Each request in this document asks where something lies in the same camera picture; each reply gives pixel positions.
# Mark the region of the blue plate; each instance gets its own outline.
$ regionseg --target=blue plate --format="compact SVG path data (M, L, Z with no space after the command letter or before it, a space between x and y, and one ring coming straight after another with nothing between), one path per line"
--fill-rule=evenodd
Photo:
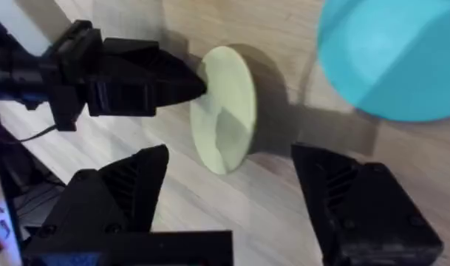
M450 117L450 0L327 0L318 57L356 108L399 121Z

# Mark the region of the wooden surface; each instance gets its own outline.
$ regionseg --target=wooden surface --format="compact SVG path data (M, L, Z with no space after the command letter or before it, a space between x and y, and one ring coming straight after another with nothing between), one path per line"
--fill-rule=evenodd
M188 104L154 118L86 112L76 133L53 132L26 147L63 181L138 149L171 151L154 229L234 232L237 265L321 265L298 180L288 157L300 140L386 163L445 242L450 265L450 119L393 123L356 112L316 62L322 0L58 0L70 19L91 19L104 35L155 38L191 66L211 48L233 45L249 60L259 94L259 130L244 165L219 177L204 168L191 138ZM52 125L48 106L28 112L0 103L19 138Z

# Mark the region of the screw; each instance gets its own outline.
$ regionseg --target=screw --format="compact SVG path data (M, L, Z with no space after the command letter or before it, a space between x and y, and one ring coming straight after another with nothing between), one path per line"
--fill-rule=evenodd
M376 171L378 173L381 173L381 172L385 171L386 169L383 166L381 166L381 165L374 165L372 167L372 170L374 170L374 171Z
M105 233L120 233L121 225L117 223L109 224L105 228Z
M84 181L84 180L86 180L87 178L88 178L87 173L78 172L78 173L75 175L75 180L77 180L77 181Z
M44 225L41 228L41 231L39 232L39 237L41 238L47 238L49 236L52 236L57 231L57 226L55 225Z

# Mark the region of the table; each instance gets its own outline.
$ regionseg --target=table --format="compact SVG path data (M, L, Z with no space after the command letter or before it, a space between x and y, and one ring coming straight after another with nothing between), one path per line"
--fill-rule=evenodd
M321 265L290 144L299 140L359 160L387 164L445 242L437 265L450 265L450 119L394 123L354 110L334 92L316 60L323 0L57 0L70 19L103 35L150 38L192 67L210 49L233 45L250 62L259 96L253 154L229 176L202 166L188 104L153 118L83 113L75 133L52 132L26 147L64 182L140 148L171 152L155 231L228 228L236 265ZM0 103L2 123L23 138L53 124L47 105L28 112Z

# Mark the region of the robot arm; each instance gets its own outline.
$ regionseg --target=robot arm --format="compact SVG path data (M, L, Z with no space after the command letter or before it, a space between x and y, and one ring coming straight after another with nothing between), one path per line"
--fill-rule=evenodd
M10 8L21 12L16 4ZM0 12L0 17L9 16ZM63 23L56 25L52 33L64 29ZM200 78L156 41L103 40L90 21L76 21L56 41L44 36L33 44L29 40L45 33L41 27L34 25L36 34L25 38L17 27L8 31L3 26L0 23L0 100L17 100L28 110L49 102L59 131L75 131L85 105L91 116L150 117L157 107L206 92Z

